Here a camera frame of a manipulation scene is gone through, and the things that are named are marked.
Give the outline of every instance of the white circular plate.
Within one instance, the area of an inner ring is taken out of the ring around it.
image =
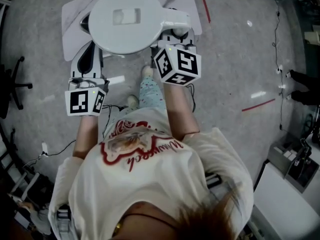
[[[99,0],[89,16],[93,41],[112,54],[132,54],[161,34],[164,9],[158,0]]]

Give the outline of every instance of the red tape line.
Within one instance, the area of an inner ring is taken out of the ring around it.
[[[260,106],[265,105],[265,104],[267,104],[267,103],[273,102],[273,101],[275,101],[275,100],[276,100],[276,99],[273,98],[273,99],[270,99],[270,100],[268,100],[268,101],[266,101],[266,102],[264,102],[264,103],[261,103],[261,104],[255,105],[255,106],[251,106],[251,107],[242,109],[242,112],[248,111],[248,110],[253,110],[253,109],[257,108],[257,107],[260,107]]]
[[[202,0],[202,1],[203,1],[203,5],[204,5],[204,8],[205,8],[206,16],[208,18],[208,22],[210,23],[211,22],[211,18],[210,18],[207,2],[206,2],[206,0]]]

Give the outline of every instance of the office chair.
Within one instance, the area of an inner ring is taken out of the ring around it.
[[[24,106],[20,104],[18,100],[18,96],[16,93],[16,88],[20,87],[28,87],[28,89],[32,89],[32,83],[16,83],[16,77],[17,77],[17,72],[19,68],[20,62],[23,62],[25,60],[25,57],[20,57],[18,61],[16,62],[13,74],[12,70],[8,69],[5,70],[4,65],[0,65],[0,92],[1,92],[1,97],[0,97],[0,117],[5,119],[7,117],[8,113],[8,108],[9,108],[9,102],[11,100],[10,94],[12,95],[16,106],[18,107],[19,110],[23,110]]]

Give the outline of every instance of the brown hair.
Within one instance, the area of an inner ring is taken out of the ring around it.
[[[200,204],[197,208],[183,207],[179,213],[177,239],[234,240],[230,215],[226,212],[233,194],[227,194],[218,204]]]

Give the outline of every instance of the black and white cube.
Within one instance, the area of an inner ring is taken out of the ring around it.
[[[201,77],[201,55],[166,45],[154,57],[161,82],[187,86]]]
[[[99,87],[67,90],[65,105],[68,116],[99,116],[106,93]]]

